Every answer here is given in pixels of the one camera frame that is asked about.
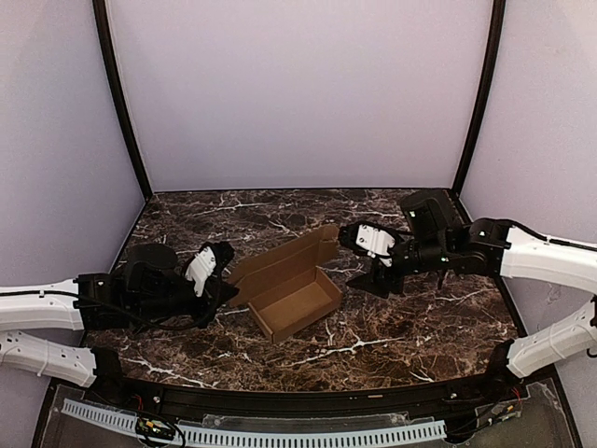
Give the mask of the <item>brown cardboard box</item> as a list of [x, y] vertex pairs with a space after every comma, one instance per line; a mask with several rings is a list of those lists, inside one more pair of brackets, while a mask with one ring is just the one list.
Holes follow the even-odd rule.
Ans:
[[338, 255], [339, 227], [322, 226], [243, 259], [229, 282], [231, 307], [245, 305], [271, 343], [280, 343], [337, 310], [342, 292], [322, 270]]

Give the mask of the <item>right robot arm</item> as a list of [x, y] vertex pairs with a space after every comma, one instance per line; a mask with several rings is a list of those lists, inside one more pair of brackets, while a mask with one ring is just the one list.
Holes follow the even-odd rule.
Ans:
[[[348, 286], [386, 298], [408, 275], [438, 272], [525, 278], [596, 292], [596, 247], [533, 231], [511, 219], [464, 223], [444, 189], [412, 193], [400, 203], [408, 229], [365, 220], [340, 228], [338, 240], [371, 259], [368, 273]], [[596, 345], [596, 301], [538, 332], [500, 343], [486, 373], [516, 382]]]

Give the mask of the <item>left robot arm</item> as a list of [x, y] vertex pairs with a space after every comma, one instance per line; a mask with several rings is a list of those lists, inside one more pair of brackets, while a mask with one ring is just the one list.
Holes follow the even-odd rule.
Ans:
[[32, 329], [204, 329], [238, 294], [223, 272], [234, 258], [228, 242], [205, 243], [184, 265], [164, 244], [134, 246], [111, 273], [1, 290], [1, 361], [13, 369], [88, 388], [122, 370], [118, 353], [30, 335]]

